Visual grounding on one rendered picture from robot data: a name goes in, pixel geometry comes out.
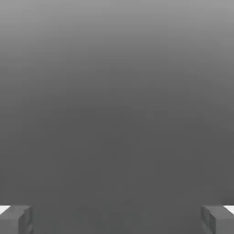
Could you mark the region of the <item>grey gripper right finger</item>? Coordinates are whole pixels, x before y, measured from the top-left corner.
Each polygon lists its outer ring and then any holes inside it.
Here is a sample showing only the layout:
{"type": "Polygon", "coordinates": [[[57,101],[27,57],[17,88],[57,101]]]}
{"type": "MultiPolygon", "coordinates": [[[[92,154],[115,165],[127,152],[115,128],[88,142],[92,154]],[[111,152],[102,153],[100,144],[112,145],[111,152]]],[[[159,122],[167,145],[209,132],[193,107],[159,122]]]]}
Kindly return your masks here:
{"type": "Polygon", "coordinates": [[[201,206],[202,234],[234,234],[234,205],[201,206]]]}

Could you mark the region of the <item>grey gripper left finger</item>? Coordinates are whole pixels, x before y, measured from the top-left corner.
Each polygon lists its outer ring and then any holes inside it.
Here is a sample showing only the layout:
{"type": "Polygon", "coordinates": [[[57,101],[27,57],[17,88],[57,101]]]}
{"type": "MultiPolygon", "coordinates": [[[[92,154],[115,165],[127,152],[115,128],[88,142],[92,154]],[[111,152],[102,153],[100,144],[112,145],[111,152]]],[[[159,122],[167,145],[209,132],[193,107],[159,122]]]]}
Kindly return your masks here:
{"type": "Polygon", "coordinates": [[[34,234],[33,207],[0,205],[0,234],[34,234]]]}

